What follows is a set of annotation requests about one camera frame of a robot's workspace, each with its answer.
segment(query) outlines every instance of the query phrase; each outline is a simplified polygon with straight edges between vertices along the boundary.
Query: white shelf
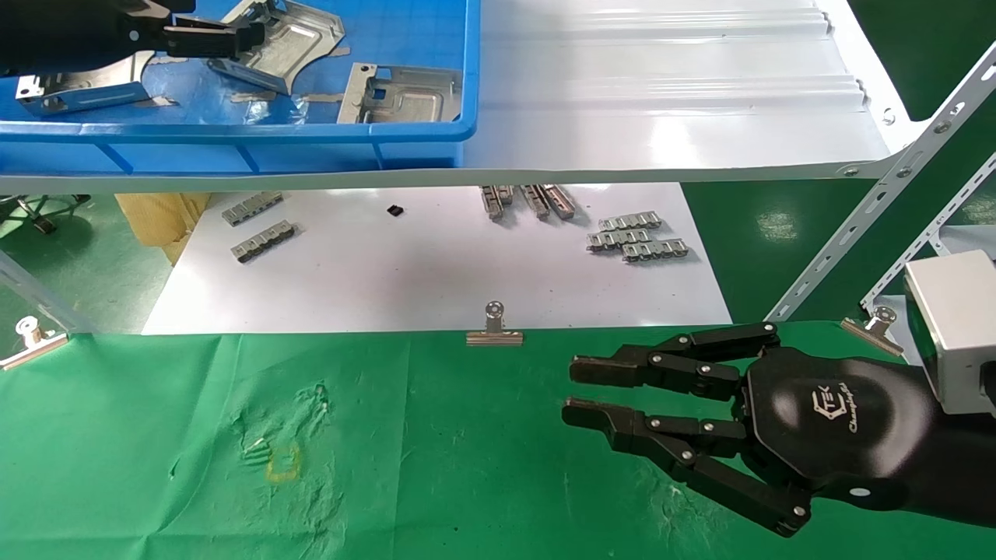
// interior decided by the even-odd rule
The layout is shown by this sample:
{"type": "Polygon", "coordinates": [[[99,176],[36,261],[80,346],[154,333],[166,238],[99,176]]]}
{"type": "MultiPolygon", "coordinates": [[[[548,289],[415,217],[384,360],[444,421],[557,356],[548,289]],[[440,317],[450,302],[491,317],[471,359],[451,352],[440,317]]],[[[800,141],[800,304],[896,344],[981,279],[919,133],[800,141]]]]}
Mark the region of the white shelf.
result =
{"type": "Polygon", "coordinates": [[[570,222],[541,222],[519,199],[493,223],[478,187],[436,187],[285,193],[234,228],[221,210],[246,195],[217,194],[143,332],[481,330],[493,299],[513,329],[730,322],[680,185],[566,189],[582,214],[570,222]],[[392,217],[392,204],[405,213],[392,217]],[[599,218],[644,210],[665,221],[657,238],[681,237],[691,254],[628,265],[586,250],[599,218]],[[300,235],[236,262],[232,246],[282,219],[300,235]]]}
{"type": "MultiPolygon", "coordinates": [[[[846,12],[821,3],[854,17],[846,2],[846,12]]],[[[838,47],[865,38],[860,28],[832,33],[812,0],[620,0],[611,9],[484,0],[482,10],[467,167],[719,169],[889,155],[838,47]]]]}
{"type": "Polygon", "coordinates": [[[911,123],[847,0],[482,0],[477,132],[456,169],[5,177],[160,192],[880,177],[911,123]]]}

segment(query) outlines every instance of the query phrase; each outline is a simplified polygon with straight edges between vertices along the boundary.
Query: metal clip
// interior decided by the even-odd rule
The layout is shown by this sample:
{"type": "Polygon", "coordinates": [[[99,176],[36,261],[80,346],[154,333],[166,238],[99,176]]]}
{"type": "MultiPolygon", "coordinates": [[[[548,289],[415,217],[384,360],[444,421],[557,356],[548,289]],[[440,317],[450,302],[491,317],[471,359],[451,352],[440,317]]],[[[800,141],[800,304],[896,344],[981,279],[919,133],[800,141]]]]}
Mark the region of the metal clip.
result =
{"type": "Polygon", "coordinates": [[[622,260],[626,262],[681,258],[687,255],[688,246],[681,239],[629,243],[622,246],[622,260]]]}
{"type": "Polygon", "coordinates": [[[662,223],[664,223],[664,221],[660,219],[657,212],[650,210],[647,212],[640,212],[639,214],[627,214],[625,216],[616,216],[599,220],[599,229],[601,231],[617,231],[622,229],[635,229],[638,227],[654,229],[660,227],[660,224],[662,223]]]}
{"type": "Polygon", "coordinates": [[[841,322],[841,327],[845,331],[864,339],[866,342],[885,350],[893,356],[902,356],[902,346],[889,340],[885,333],[888,327],[895,322],[895,312],[880,305],[874,308],[871,319],[864,325],[855,322],[849,317],[845,317],[841,322]]]}
{"type": "Polygon", "coordinates": [[[627,243],[646,243],[651,241],[650,232],[645,229],[630,229],[627,231],[603,231],[588,234],[588,250],[594,252],[619,249],[627,243]]]}
{"type": "Polygon", "coordinates": [[[545,184],[543,185],[543,192],[547,195],[547,201],[557,214],[557,217],[562,220],[569,220],[574,217],[577,207],[560,185],[545,184]]]}
{"type": "Polygon", "coordinates": [[[481,200],[484,201],[484,211],[488,213],[488,217],[492,220],[498,221],[505,214],[501,196],[498,194],[498,187],[482,186],[481,200]]]}
{"type": "Polygon", "coordinates": [[[500,301],[493,301],[484,308],[486,317],[484,332],[467,333],[467,346],[522,346],[524,337],[520,332],[505,330],[502,317],[505,306],[500,301]]]}
{"type": "Polygon", "coordinates": [[[537,218],[545,220],[550,217],[550,203],[547,202],[547,197],[543,194],[543,187],[538,184],[523,184],[519,188],[522,189],[526,203],[536,213],[537,218]]]}
{"type": "Polygon", "coordinates": [[[60,346],[64,346],[67,342],[69,342],[69,335],[66,333],[58,336],[53,336],[55,333],[52,332],[43,334],[42,330],[38,327],[38,318],[31,317],[30,315],[18,321],[17,326],[14,327],[14,330],[17,331],[17,334],[21,335],[22,339],[24,339],[25,350],[6,360],[0,361],[0,367],[2,367],[4,371],[16,368],[26,362],[30,362],[31,360],[34,360],[43,354],[47,354],[60,346]]]}

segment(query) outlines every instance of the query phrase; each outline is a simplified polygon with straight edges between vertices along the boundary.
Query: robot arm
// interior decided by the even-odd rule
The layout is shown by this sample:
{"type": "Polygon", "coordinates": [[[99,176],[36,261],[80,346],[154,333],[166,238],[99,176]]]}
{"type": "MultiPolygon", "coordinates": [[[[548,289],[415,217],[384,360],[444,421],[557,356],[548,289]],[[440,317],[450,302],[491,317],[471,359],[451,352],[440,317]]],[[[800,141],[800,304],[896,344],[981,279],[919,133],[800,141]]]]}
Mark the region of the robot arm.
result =
{"type": "Polygon", "coordinates": [[[996,419],[946,415],[923,368],[815,358],[782,348],[776,325],[763,323],[575,357],[571,379],[732,400],[733,420],[573,398],[562,418],[779,535],[810,520],[813,497],[996,527],[996,419]],[[743,377],[715,363],[758,356],[743,377]],[[756,477],[716,458],[736,456],[756,477]]]}
{"type": "Polygon", "coordinates": [[[81,72],[138,51],[222,58],[262,44],[263,25],[230,27],[192,16],[195,0],[7,0],[0,75],[81,72]]]}

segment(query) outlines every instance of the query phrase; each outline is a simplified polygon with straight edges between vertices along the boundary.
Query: yellow tape mark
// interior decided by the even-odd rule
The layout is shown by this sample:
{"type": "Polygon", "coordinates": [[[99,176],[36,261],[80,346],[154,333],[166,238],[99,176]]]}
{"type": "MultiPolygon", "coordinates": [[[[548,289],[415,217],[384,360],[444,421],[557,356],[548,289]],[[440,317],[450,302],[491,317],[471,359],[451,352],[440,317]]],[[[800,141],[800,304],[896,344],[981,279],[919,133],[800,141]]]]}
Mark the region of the yellow tape mark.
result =
{"type": "Polygon", "coordinates": [[[297,480],[298,475],[301,473],[301,448],[295,441],[291,443],[291,447],[288,451],[291,455],[291,468],[283,472],[274,472],[276,465],[274,461],[283,453],[278,453],[276,450],[270,452],[270,461],[266,463],[266,479],[274,484],[280,484],[282,482],[287,482],[290,480],[297,480]]]}

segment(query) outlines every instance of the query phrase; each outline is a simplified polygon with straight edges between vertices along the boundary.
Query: chair wheel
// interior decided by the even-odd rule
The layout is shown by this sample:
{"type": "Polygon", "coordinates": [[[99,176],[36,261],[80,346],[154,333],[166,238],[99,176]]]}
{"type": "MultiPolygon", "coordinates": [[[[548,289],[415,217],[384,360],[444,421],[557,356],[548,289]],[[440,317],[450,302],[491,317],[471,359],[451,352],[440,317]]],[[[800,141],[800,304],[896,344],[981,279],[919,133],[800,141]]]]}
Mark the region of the chair wheel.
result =
{"type": "Polygon", "coordinates": [[[35,224],[35,229],[41,231],[45,235],[48,235],[56,230],[56,224],[52,223],[52,220],[49,218],[37,217],[31,220],[31,223],[35,224]]]}

